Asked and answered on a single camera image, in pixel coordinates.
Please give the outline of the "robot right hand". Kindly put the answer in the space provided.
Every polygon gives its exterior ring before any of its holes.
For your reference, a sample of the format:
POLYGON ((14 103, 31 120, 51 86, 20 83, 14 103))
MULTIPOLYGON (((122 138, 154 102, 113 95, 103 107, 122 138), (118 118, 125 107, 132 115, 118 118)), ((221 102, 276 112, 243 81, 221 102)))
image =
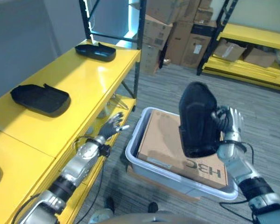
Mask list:
POLYGON ((244 119, 237 109, 220 106, 211 113, 211 118, 215 122, 217 129, 224 133, 224 140, 241 141, 244 119))

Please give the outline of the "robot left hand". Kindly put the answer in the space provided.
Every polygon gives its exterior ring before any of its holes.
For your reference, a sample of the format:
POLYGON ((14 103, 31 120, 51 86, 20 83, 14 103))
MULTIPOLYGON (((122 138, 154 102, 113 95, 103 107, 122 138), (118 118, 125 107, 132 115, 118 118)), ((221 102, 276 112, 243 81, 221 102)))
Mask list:
POLYGON ((121 125, 120 123, 123 121, 123 112, 118 112, 111 118, 107 120, 107 122, 101 127, 98 132, 98 136, 101 136, 107 141, 113 135, 128 129, 129 125, 121 125))

